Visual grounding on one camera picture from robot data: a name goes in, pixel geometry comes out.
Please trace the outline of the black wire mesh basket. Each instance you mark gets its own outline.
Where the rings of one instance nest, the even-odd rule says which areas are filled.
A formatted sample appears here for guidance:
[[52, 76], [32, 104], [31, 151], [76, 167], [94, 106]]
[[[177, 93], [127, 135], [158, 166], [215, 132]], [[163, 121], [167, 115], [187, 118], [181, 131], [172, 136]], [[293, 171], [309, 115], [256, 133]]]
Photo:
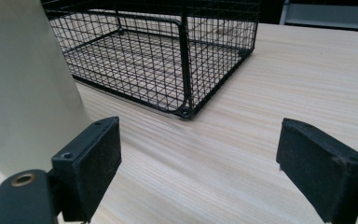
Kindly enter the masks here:
[[193, 119], [253, 53], [260, 0], [41, 0], [74, 79]]

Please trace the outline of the grey metal shelf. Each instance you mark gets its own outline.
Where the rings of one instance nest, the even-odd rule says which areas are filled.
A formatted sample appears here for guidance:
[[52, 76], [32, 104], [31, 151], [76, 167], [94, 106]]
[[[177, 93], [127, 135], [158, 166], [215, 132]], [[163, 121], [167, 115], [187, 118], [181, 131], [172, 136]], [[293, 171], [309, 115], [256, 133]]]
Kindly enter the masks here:
[[358, 6], [301, 4], [285, 0], [280, 24], [358, 29]]

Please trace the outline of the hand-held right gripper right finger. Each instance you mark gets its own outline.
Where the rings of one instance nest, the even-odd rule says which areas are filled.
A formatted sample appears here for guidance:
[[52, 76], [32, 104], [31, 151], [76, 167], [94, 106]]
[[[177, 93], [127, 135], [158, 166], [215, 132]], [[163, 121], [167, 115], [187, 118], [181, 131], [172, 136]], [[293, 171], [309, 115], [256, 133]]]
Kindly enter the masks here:
[[358, 151], [308, 123], [284, 119], [276, 162], [323, 222], [356, 222]]

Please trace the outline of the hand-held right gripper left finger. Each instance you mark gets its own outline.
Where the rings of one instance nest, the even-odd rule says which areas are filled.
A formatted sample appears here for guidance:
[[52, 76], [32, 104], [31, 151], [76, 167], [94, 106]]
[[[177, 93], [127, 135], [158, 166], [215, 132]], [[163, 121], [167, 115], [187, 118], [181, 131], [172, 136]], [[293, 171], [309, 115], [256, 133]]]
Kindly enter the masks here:
[[91, 123], [51, 158], [65, 221], [90, 222], [121, 161], [118, 117]]

